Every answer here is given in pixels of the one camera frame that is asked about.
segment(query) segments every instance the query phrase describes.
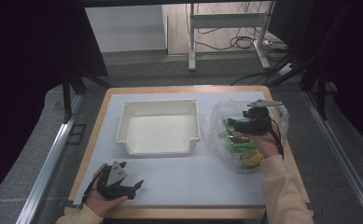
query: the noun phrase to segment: white plastic tray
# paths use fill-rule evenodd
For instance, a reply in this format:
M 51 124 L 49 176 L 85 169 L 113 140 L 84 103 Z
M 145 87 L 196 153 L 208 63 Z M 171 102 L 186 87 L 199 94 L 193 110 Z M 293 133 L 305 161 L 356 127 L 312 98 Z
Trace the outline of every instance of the white plastic tray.
M 199 141 L 196 100 L 124 103 L 117 142 L 129 155 L 179 156 Z

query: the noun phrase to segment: metal stand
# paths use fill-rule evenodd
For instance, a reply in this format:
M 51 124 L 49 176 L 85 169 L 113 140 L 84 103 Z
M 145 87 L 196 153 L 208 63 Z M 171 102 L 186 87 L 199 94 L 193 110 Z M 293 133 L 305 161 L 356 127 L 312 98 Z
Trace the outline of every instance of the metal stand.
M 218 14 L 218 15 L 195 15 L 194 4 L 190 4 L 189 13 L 189 71 L 196 70 L 196 51 L 195 51 L 195 29 L 209 28 L 238 28 L 238 27 L 260 27 L 258 40 L 254 41 L 254 48 L 259 56 L 263 69 L 269 70 L 268 59 L 266 58 L 262 43 L 266 29 L 272 15 L 274 1 L 271 1 L 265 13 L 244 13 L 244 14 Z
M 113 88 L 113 86 L 108 82 L 100 79 L 99 77 L 93 76 L 82 69 L 76 69 L 72 74 L 68 72 L 65 73 L 63 77 L 64 124 L 68 123 L 73 115 L 71 111 L 70 85 L 77 95 L 83 95 L 86 93 L 86 86 L 82 77 L 86 77 L 106 89 Z

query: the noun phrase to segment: aluminum rail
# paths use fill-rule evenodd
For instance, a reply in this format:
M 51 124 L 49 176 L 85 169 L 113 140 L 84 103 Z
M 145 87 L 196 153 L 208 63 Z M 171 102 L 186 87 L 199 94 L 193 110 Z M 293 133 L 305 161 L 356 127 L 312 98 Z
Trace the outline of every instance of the aluminum rail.
M 81 95 L 77 95 L 76 98 L 74 99 L 72 103 L 73 115 L 68 121 L 68 123 L 62 124 L 53 142 L 53 145 L 50 148 L 49 154 L 44 162 L 44 165 L 42 166 L 38 178 L 36 179 L 35 184 L 33 185 L 32 191 L 30 192 L 30 195 L 27 198 L 27 201 L 24 204 L 24 207 L 21 210 L 21 213 L 16 223 L 25 224 L 32 222 L 36 209 L 39 206 L 39 202 L 41 201 L 42 195 L 48 185 L 48 182 L 53 173 L 55 165 L 60 155 L 62 154 L 63 147 L 67 140 L 68 134 L 70 133 L 71 128 L 73 127 L 74 121 L 77 116 L 77 111 L 82 102 L 82 99 L 83 96 Z
M 331 130 L 328 123 L 322 119 L 315 108 L 314 98 L 310 93 L 302 92 L 302 95 L 306 99 L 309 107 L 311 108 L 312 114 L 317 121 L 318 126 L 326 137 L 332 152 L 341 166 L 347 180 L 349 181 L 352 189 L 355 191 L 357 198 L 361 202 L 363 207 L 363 180 L 360 178 L 353 164 L 350 162 L 346 153 L 343 150 L 341 143 L 336 138 L 335 134 Z

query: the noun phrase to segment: black curtain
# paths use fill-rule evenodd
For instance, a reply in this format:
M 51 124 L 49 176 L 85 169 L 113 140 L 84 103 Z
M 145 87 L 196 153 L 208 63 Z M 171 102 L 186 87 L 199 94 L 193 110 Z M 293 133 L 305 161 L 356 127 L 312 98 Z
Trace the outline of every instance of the black curtain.
M 46 93 L 65 74 L 78 76 L 76 69 L 107 76 L 83 7 L 0 3 L 0 184 L 39 120 Z

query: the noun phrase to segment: wrist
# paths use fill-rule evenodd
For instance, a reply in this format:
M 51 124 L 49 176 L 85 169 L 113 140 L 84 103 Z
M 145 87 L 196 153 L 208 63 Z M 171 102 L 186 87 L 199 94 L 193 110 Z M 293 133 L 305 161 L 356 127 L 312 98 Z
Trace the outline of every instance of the wrist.
M 265 158 L 265 159 L 270 158 L 272 156 L 280 155 L 280 152 L 279 152 L 277 146 L 275 146 L 275 145 L 265 147 L 264 149 L 262 149 L 260 151 L 260 153 L 262 153 L 263 158 Z

